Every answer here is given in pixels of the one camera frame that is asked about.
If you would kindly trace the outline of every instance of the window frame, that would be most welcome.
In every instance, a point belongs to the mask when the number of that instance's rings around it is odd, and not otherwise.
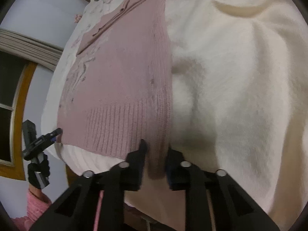
[[[22,122],[26,98],[36,66],[34,62],[28,62],[25,65],[17,83],[12,107],[0,104],[0,107],[12,111],[10,119],[11,162],[0,160],[0,176],[3,177],[25,180],[22,158]]]

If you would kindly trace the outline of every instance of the pink knit sweater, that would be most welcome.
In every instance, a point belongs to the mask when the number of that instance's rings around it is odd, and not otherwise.
[[[171,131],[165,0],[124,0],[85,33],[62,92],[60,142],[125,159],[141,139],[160,177]]]
[[[32,224],[49,208],[51,201],[47,196],[46,199],[48,199],[47,203],[36,198],[30,191],[27,192],[27,216],[12,219],[20,231],[28,231]],[[102,199],[103,191],[101,191],[98,200],[93,231],[97,231]]]

